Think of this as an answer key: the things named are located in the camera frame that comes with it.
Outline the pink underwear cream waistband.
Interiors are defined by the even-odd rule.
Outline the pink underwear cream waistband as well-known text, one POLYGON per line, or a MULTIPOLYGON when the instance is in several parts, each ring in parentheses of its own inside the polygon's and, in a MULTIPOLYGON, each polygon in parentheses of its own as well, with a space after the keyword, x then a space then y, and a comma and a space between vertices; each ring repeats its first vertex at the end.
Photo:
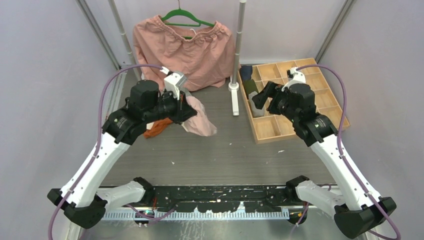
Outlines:
POLYGON ((197 114, 188 120, 184 121, 181 125, 189 133, 201 137, 210 137, 217 133, 217 128, 208 119, 205 106, 194 96, 188 96, 188 104, 196 110, 197 114))

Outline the grey underwear cream waistband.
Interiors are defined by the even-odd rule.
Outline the grey underwear cream waistband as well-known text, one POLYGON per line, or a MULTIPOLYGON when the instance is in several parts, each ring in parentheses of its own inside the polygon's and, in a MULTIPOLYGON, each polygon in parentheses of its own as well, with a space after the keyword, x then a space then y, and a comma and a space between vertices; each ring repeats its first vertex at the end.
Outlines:
POLYGON ((256 96, 258 94, 257 91, 252 91, 251 93, 248 94, 248 102, 251 108, 251 114, 253 118, 259 118, 259 117, 264 117, 265 116, 265 108, 261 108, 258 109, 255 106, 255 103, 253 101, 253 97, 256 96))

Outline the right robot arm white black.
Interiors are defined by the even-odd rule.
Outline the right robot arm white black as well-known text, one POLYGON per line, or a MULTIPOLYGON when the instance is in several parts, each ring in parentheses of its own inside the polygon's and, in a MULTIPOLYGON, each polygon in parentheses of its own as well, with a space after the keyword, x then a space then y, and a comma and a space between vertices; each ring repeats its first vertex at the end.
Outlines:
POLYGON ((385 215, 397 208, 391 197, 382 197, 358 170, 338 141, 340 133, 335 125, 317 112, 315 93, 309 85, 284 86, 269 81, 252 100, 258 109, 270 100, 266 110, 292 123, 296 135, 321 159, 341 191, 340 195, 334 194, 301 175, 286 183, 285 197, 290 204, 303 201, 323 210, 350 239, 382 224, 385 215))

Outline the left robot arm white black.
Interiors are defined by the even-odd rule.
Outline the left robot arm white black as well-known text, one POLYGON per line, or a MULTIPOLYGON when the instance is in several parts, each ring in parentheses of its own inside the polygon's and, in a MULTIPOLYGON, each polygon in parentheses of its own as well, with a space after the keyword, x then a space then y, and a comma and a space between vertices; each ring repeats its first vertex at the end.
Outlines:
POLYGON ((77 173, 62 188, 51 189, 48 199, 84 229, 92 228, 105 213, 124 205, 149 206, 155 191, 142 177, 111 189, 99 187, 121 155, 146 132, 147 124, 164 119, 181 124, 197 115, 186 94, 181 84, 166 83, 160 91, 155 81, 139 81, 131 88, 125 105, 109 114, 101 127, 100 140, 77 173))

